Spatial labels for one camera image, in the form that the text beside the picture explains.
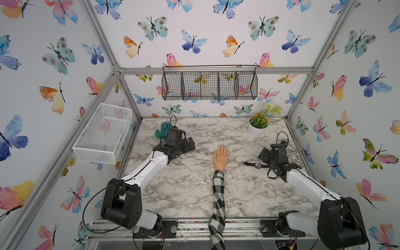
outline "white wire basket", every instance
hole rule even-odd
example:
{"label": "white wire basket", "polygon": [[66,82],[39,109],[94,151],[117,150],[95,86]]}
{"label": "white wire basket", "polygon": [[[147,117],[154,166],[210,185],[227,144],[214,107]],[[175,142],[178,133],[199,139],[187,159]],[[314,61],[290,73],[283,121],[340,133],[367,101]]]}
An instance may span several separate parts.
{"label": "white wire basket", "polygon": [[100,103],[72,147],[78,160],[116,164],[131,119],[131,109]]}

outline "black wire basket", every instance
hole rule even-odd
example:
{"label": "black wire basket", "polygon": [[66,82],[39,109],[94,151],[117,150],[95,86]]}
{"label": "black wire basket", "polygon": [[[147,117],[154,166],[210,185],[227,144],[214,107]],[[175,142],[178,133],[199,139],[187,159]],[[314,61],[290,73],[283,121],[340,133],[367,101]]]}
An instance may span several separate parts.
{"label": "black wire basket", "polygon": [[249,70],[240,67],[229,71],[215,70],[215,65],[212,71],[207,71],[207,67],[211,66],[163,67],[163,99],[254,100],[257,97],[257,66],[247,67]]}

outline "potted plant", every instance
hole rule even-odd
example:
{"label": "potted plant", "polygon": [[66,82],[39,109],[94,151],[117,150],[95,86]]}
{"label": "potted plant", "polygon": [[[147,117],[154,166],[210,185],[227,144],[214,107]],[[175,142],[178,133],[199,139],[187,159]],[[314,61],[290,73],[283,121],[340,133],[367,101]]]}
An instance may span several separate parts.
{"label": "potted plant", "polygon": [[268,127],[267,116],[280,115],[281,111],[282,108],[280,106],[276,106],[271,102],[267,102],[263,110],[261,110],[259,113],[254,113],[254,115],[250,117],[248,123],[248,133],[250,136],[254,138],[260,137]]}

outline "mannequin hand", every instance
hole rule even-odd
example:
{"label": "mannequin hand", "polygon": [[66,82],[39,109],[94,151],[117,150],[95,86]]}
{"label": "mannequin hand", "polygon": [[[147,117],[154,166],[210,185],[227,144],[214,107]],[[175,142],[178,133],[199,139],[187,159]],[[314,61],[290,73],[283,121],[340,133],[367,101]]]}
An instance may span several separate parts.
{"label": "mannequin hand", "polygon": [[226,161],[228,160],[228,149],[226,146],[220,145],[214,153],[215,170],[224,171]]}

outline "black cable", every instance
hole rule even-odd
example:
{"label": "black cable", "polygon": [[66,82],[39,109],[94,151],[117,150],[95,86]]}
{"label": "black cable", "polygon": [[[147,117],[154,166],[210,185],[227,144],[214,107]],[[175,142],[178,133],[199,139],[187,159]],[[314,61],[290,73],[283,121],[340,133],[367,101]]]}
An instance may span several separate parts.
{"label": "black cable", "polygon": [[127,182],[127,181],[129,181],[129,180],[132,180],[132,179],[133,179],[133,178],[130,178],[130,179],[124,180],[124,181],[122,181],[122,182],[117,182],[117,183],[111,184],[111,185],[109,185],[109,186],[106,186],[105,188],[103,188],[102,190],[100,190],[99,192],[97,192],[97,194],[95,194],[95,195],[89,200],[89,202],[86,204],[85,208],[83,209],[83,213],[82,213],[82,222],[83,222],[83,225],[85,226],[85,228],[86,228],[89,232],[92,232],[92,233],[94,233],[94,234],[105,234],[105,233],[114,231],[114,230],[116,230],[117,228],[120,228],[120,227],[121,227],[121,226],[118,226],[118,227],[116,227],[116,228],[113,228],[113,229],[111,229],[111,230],[107,230],[107,231],[104,231],[104,232],[95,232],[95,231],[90,230],[90,229],[86,226],[85,219],[84,219],[84,215],[85,215],[85,211],[86,211],[86,208],[88,207],[89,203],[90,203],[90,202],[93,200],[93,198],[96,197],[99,193],[101,193],[103,190],[105,190],[105,189],[107,189],[107,188],[109,188],[109,187],[111,187],[111,186],[115,186],[115,185],[118,185],[118,184]]}

